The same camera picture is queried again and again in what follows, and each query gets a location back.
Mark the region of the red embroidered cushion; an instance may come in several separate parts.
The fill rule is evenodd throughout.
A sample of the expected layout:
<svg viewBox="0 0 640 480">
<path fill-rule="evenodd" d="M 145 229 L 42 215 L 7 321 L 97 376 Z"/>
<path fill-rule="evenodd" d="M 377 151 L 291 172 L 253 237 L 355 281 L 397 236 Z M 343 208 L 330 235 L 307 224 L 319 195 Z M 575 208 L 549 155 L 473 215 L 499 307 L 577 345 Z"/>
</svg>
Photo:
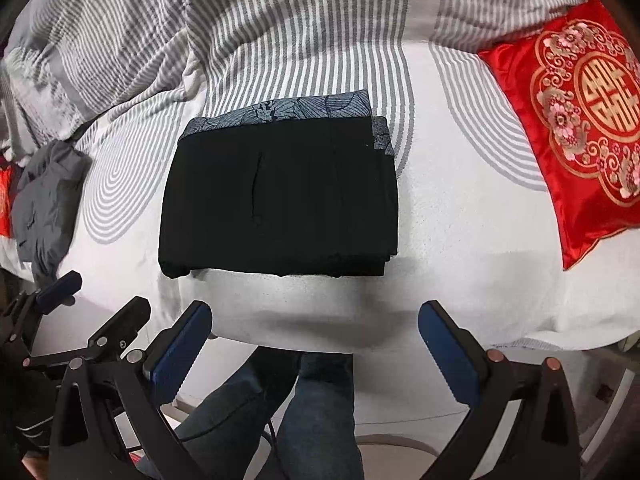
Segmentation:
<svg viewBox="0 0 640 480">
<path fill-rule="evenodd" d="M 639 224 L 639 61 L 600 0 L 479 54 L 550 192 L 562 266 Z"/>
</svg>

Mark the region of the person's jeans legs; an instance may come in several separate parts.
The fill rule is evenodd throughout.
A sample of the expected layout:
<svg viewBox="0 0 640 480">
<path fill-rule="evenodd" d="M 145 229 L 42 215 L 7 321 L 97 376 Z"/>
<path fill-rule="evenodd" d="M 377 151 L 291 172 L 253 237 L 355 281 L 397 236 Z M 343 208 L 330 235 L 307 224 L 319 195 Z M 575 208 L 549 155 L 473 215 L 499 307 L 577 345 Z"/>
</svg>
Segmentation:
<svg viewBox="0 0 640 480">
<path fill-rule="evenodd" d="M 354 358 L 258 347 L 175 434 L 209 479 L 242 479 L 270 430 L 261 479 L 361 479 Z"/>
</svg>

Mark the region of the grey white striped duvet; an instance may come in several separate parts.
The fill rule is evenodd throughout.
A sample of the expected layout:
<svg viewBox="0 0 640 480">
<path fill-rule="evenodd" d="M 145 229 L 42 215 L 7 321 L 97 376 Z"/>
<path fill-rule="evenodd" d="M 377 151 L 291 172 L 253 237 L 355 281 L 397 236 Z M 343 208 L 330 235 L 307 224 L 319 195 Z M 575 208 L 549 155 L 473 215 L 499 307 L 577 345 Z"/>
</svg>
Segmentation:
<svg viewBox="0 0 640 480">
<path fill-rule="evenodd" d="M 203 300 L 224 337 L 342 351 L 439 301 L 485 344 L 639 328 L 639 63 L 603 0 L 29 0 L 2 148 L 80 302 Z"/>
</svg>

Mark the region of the black garment blue patterned band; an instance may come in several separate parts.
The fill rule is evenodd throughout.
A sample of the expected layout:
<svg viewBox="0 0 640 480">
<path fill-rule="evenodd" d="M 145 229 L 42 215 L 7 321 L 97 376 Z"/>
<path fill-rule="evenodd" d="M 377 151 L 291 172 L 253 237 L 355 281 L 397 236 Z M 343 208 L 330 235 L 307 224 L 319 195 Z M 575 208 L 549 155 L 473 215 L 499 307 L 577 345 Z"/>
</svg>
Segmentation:
<svg viewBox="0 0 640 480">
<path fill-rule="evenodd" d="M 199 270 L 380 276 L 398 251 L 395 155 L 366 90 L 195 117 L 160 216 L 168 278 Z"/>
</svg>

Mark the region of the grey crumpled garment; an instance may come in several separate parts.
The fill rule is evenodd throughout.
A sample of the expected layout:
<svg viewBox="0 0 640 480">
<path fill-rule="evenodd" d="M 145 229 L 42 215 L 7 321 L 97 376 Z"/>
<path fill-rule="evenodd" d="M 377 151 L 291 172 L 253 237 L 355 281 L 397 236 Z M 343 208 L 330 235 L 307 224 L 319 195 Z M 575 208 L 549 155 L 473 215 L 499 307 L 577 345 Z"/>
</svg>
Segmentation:
<svg viewBox="0 0 640 480">
<path fill-rule="evenodd" d="M 72 242 L 91 158 L 53 140 L 32 155 L 16 187 L 11 221 L 17 255 L 40 288 L 56 280 Z"/>
</svg>

